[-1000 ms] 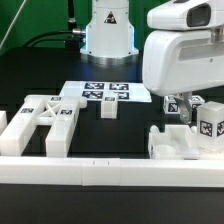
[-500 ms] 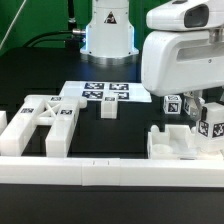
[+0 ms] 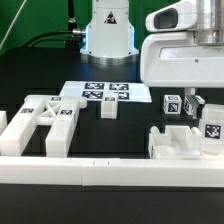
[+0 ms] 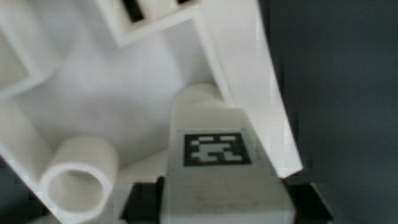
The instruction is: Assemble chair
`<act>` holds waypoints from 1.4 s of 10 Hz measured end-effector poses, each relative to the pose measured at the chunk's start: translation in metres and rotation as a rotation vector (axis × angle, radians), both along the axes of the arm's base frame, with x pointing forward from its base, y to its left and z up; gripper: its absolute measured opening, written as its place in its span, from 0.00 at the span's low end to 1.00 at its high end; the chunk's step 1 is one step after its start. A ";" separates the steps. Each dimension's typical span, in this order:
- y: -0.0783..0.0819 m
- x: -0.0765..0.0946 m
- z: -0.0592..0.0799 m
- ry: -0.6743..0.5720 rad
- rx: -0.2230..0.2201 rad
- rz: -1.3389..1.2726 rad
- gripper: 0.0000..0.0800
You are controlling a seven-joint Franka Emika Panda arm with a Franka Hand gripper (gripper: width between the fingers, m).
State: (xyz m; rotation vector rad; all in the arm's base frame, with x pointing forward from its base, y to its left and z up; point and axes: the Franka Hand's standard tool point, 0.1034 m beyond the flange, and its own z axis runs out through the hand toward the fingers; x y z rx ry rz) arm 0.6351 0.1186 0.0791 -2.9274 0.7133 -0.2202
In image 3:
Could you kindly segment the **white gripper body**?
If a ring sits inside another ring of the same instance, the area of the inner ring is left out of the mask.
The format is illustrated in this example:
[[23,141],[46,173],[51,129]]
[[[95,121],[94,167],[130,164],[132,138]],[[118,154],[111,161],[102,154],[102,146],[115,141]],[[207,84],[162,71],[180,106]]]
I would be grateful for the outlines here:
[[224,0],[180,0],[149,14],[140,78],[148,87],[224,86]]

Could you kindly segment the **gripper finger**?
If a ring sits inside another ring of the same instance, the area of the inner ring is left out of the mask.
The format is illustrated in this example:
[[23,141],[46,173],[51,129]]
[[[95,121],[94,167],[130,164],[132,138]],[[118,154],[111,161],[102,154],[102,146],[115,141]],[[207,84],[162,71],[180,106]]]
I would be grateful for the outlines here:
[[186,88],[184,90],[185,99],[188,99],[193,108],[193,114],[191,115],[193,119],[201,117],[202,109],[205,105],[205,100],[196,94],[195,88]]

